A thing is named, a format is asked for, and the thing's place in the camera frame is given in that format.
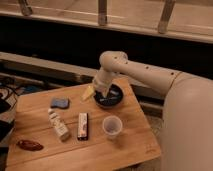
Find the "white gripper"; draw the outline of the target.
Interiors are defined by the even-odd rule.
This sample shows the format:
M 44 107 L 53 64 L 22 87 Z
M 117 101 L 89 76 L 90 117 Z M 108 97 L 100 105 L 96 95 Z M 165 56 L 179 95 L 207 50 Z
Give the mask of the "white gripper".
M 86 88 L 85 92 L 82 95 L 83 101 L 86 101 L 89 98 L 93 97 L 95 95 L 95 90 L 97 92 L 100 92 L 103 97 L 106 97 L 108 95 L 109 89 L 111 87 L 112 80 L 111 79 L 103 79 L 99 76 L 95 76 L 92 83 L 93 83 L 94 88 L 92 86 L 88 86 Z

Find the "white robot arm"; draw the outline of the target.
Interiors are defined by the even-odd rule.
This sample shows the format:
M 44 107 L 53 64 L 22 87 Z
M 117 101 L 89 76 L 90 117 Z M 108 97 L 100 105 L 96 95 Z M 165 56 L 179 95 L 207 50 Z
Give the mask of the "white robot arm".
M 165 96 L 161 171 L 213 171 L 213 80 L 130 61 L 122 51 L 105 51 L 92 86 L 82 95 L 106 94 L 119 73 Z

